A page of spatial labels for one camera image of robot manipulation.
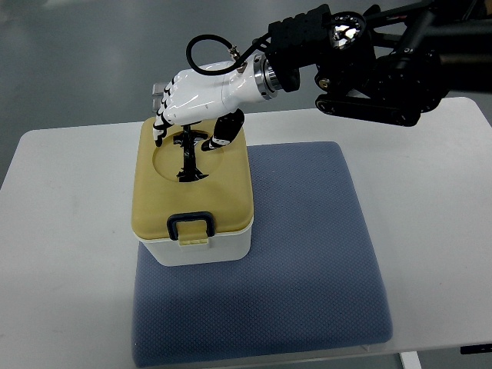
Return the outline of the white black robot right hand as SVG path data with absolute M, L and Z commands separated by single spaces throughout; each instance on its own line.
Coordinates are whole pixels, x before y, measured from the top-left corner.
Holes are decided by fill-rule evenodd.
M 153 124 L 155 144 L 162 145 L 173 125 L 214 120 L 213 135 L 201 149 L 210 151 L 229 145 L 244 124 L 240 106 L 270 100 L 280 89 L 281 84 L 262 53 L 253 54 L 245 66 L 223 75 L 203 75 L 193 69 L 180 71 L 163 89 Z

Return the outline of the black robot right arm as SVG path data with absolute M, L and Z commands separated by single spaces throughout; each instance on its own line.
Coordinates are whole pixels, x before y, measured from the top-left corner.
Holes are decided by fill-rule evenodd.
M 300 86 L 314 65 L 327 115 L 411 127 L 451 91 L 491 90 L 491 3 L 422 1 L 332 13 L 321 5 L 271 23 L 274 86 Z

